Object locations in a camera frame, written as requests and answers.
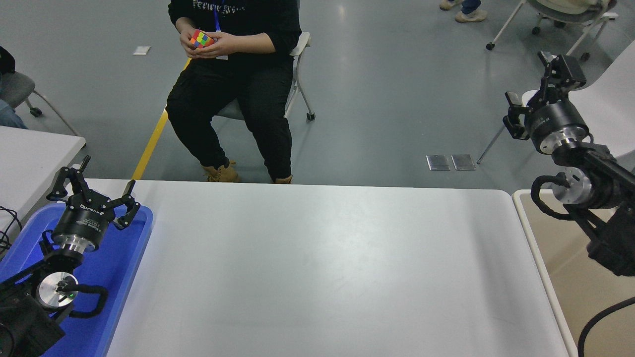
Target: gray floor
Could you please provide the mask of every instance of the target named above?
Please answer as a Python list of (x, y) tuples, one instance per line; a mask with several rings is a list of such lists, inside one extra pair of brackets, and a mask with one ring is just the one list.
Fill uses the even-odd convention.
[[(301, 24), (313, 39), (304, 85), (317, 119), (307, 123), (304, 103), (296, 101), (290, 116), (294, 183), (514, 192), (529, 188), (538, 175), (558, 172), (548, 156), (506, 132), (476, 171), (430, 172), (425, 160), (426, 154), (471, 154), (476, 160), (507, 112), (504, 92), (539, 85), (536, 52), (564, 53), (580, 34), (579, 27), (557, 29), (545, 21), (540, 35), (531, 35), (536, 13), (525, 6), (496, 48), (486, 51), (516, 4), (485, 1), (487, 20), (458, 24), (456, 10), (441, 11), (436, 1), (303, 1)], [(166, 5), (0, 3), (1, 44), (86, 137), (78, 157), (93, 156), (87, 177), (132, 176), (185, 63)], [(633, 3), (620, 1), (614, 12), (620, 18), (589, 48), (591, 59), (583, 64), (590, 83), (635, 39)], [(133, 56), (136, 46), (152, 49)], [(31, 117), (23, 105), (18, 113), (27, 125), (68, 133), (42, 101), (33, 103), (45, 117)], [(268, 182), (244, 123), (216, 118), (213, 125), (243, 180)], [(169, 124), (144, 179), (204, 179)]]

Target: yellow floor line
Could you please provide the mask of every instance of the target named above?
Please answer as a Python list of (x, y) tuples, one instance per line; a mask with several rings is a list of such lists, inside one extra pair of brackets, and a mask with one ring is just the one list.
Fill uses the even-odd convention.
[[(190, 59), (187, 59), (185, 66), (183, 69), (190, 64)], [(168, 113), (163, 109), (163, 113), (159, 118), (159, 122), (154, 127), (154, 131), (152, 132), (152, 136), (150, 136), (150, 140), (148, 140), (148, 144), (145, 146), (144, 153), (141, 155), (141, 159), (139, 159), (139, 163), (137, 164), (137, 168), (135, 168), (135, 172), (132, 174), (133, 180), (141, 180), (141, 177), (144, 175), (145, 167), (148, 166), (148, 162), (150, 161), (150, 157), (152, 157), (152, 153), (154, 152), (154, 148), (157, 146), (157, 142), (161, 137), (163, 132), (163, 128), (165, 127), (165, 123), (168, 122)]]

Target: chair leg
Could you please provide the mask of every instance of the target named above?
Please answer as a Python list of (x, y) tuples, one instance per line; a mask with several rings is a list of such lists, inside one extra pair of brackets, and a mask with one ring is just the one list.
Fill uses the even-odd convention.
[(569, 52), (566, 53), (567, 56), (570, 56), (573, 51), (575, 51), (576, 48), (578, 48), (578, 46), (580, 45), (580, 43), (582, 43), (582, 41), (589, 35), (591, 29), (593, 29), (595, 26), (599, 25), (601, 22), (603, 22), (603, 26), (604, 24), (608, 21), (608, 19), (604, 18), (604, 17), (600, 17), (599, 19), (593, 21), (592, 24), (585, 26), (584, 30), (582, 30), (582, 35), (580, 36), (580, 38), (578, 38), (578, 41), (576, 41), (573, 46), (571, 47), (571, 49), (569, 50)]
[(313, 121), (316, 118), (316, 113), (311, 108), (311, 104), (309, 103), (309, 99), (307, 98), (307, 95), (304, 93), (304, 89), (302, 89), (302, 83), (300, 81), (300, 63), (301, 62), (302, 62), (302, 53), (298, 56), (298, 61), (297, 61), (296, 66), (295, 66), (295, 70), (293, 71), (293, 79), (294, 79), (295, 86), (296, 86), (294, 88), (293, 95), (295, 96), (295, 94), (297, 94), (297, 91), (299, 91), (300, 94), (302, 94), (302, 99), (304, 99), (304, 104), (306, 104), (307, 109), (309, 110), (309, 112), (307, 113), (307, 119), (309, 121)]
[(531, 29), (532, 35), (540, 34), (540, 23), (542, 22), (542, 20), (546, 18), (547, 17), (545, 15), (538, 13), (538, 21), (536, 22), (536, 26), (534, 26), (533, 29)]
[[(602, 31), (604, 31), (604, 28), (606, 27), (606, 24), (609, 22), (609, 20), (611, 20), (611, 18), (602, 18), (602, 25), (600, 25), (598, 33), (593, 36), (593, 40), (591, 40), (591, 43), (588, 44), (588, 48), (590, 48), (591, 46), (593, 46), (595, 44), (595, 42), (598, 40), (599, 36), (602, 34)], [(583, 61), (586, 61), (589, 59), (589, 52), (585, 52), (582, 54), (582, 57), (580, 57)]]
[(503, 130), (505, 130), (505, 126), (501, 126), (501, 128), (498, 130), (498, 133), (496, 133), (496, 135), (494, 135), (494, 138), (490, 141), (490, 144), (487, 145), (487, 147), (485, 148), (485, 151), (483, 151), (483, 153), (481, 154), (481, 157), (478, 158), (478, 160), (476, 161), (477, 165), (481, 164), (481, 161), (483, 160), (483, 158), (485, 157), (485, 154), (487, 154), (487, 152), (491, 149), (492, 145), (494, 145), (494, 143), (496, 142), (496, 140), (498, 140), (498, 137), (500, 136), (500, 134), (503, 132)]
[(494, 40), (492, 40), (492, 42), (488, 43), (488, 47), (487, 47), (488, 50), (491, 50), (491, 48), (494, 48), (494, 45), (496, 44), (496, 41), (498, 41), (498, 38), (500, 37), (500, 35), (503, 33), (503, 31), (505, 31), (505, 29), (507, 28), (509, 23), (514, 19), (514, 17), (516, 17), (516, 14), (518, 13), (518, 10), (520, 10), (520, 8), (522, 8), (523, 5), (526, 2), (527, 2), (527, 0), (520, 0), (520, 3), (518, 3), (516, 8), (514, 9), (514, 12), (512, 12), (512, 15), (507, 19), (507, 21), (505, 22), (505, 25), (503, 25), (503, 28), (498, 32), (496, 37), (494, 37)]
[(29, 109), (33, 109), (33, 105), (31, 104), (28, 98), (26, 98), (24, 102), (27, 104), (27, 107), (29, 107)]
[(73, 132), (73, 134), (75, 134), (75, 136), (80, 137), (81, 135), (77, 132), (77, 130), (75, 130), (75, 128), (72, 127), (72, 125), (70, 125), (69, 122), (66, 121), (66, 119), (64, 119), (64, 117), (60, 114), (60, 112), (57, 111), (57, 109), (55, 109), (55, 107), (53, 107), (53, 104), (51, 104), (51, 102), (48, 101), (48, 99), (46, 99), (45, 96), (41, 95), (40, 93), (38, 93), (36, 90), (33, 91), (33, 93), (35, 93), (38, 97), (42, 98), (42, 100), (44, 100), (49, 107), (51, 107), (51, 109), (53, 109), (53, 111), (55, 112), (55, 114), (57, 114), (57, 116), (60, 117), (60, 119), (64, 122), (64, 124), (66, 124), (66, 126)]

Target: chair wheel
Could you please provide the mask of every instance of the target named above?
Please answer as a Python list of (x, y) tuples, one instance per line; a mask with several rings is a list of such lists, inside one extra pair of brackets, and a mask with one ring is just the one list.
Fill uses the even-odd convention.
[(31, 115), (36, 118), (42, 115), (42, 111), (39, 110), (39, 108), (31, 108), (29, 109), (29, 112), (31, 112)]

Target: person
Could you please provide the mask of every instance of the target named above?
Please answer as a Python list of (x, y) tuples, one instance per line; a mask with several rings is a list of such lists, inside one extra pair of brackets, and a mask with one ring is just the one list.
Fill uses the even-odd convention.
[[(170, 19), (191, 58), (168, 95), (177, 137), (210, 182), (238, 182), (210, 121), (235, 98), (272, 182), (290, 184), (291, 131), (284, 117), (302, 33), (297, 0), (171, 0)], [(215, 42), (195, 48), (196, 29)]]
[[(2, 95), (2, 76), (7, 73), (15, 72), (15, 59), (11, 56), (9, 51), (0, 46), (0, 95)], [(24, 122), (15, 114), (15, 110), (9, 105), (9, 103), (0, 99), (0, 125), (10, 126), (12, 128), (27, 129)]]
[(441, 0), (439, 8), (448, 11), (459, 4), (463, 4), (463, 6), (461, 11), (454, 16), (454, 20), (457, 22), (481, 22), (487, 18), (487, 11), (479, 9), (481, 0)]

